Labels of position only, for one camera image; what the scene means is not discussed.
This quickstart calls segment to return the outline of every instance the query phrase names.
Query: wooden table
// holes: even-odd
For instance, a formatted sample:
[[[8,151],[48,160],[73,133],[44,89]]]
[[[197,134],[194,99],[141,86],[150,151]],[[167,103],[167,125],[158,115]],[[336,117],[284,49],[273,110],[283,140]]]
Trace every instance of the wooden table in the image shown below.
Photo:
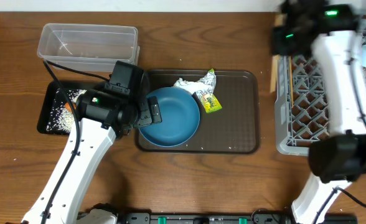
[[[49,82],[36,55],[49,22],[135,26],[144,69],[234,69],[258,79],[261,146],[250,156],[141,152],[133,136],[107,152],[81,210],[109,202],[120,210],[252,213],[284,210],[309,175],[305,157],[276,150],[274,94],[269,93],[272,13],[0,12],[0,223],[19,222],[44,188],[65,136],[39,134],[37,119]],[[61,79],[86,78],[57,71]],[[349,188],[366,202],[366,175]],[[341,196],[330,212],[366,209]]]

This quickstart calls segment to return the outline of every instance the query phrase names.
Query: gray crate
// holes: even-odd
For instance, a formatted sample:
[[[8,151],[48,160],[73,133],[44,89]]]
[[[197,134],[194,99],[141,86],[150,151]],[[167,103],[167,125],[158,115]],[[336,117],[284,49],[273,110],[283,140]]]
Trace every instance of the gray crate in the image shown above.
[[[360,28],[366,44],[366,19]],[[278,62],[277,100],[274,104],[276,146],[282,154],[306,156],[308,145],[328,137],[328,104],[322,72],[313,58],[293,58],[293,95],[290,93],[289,61]]]

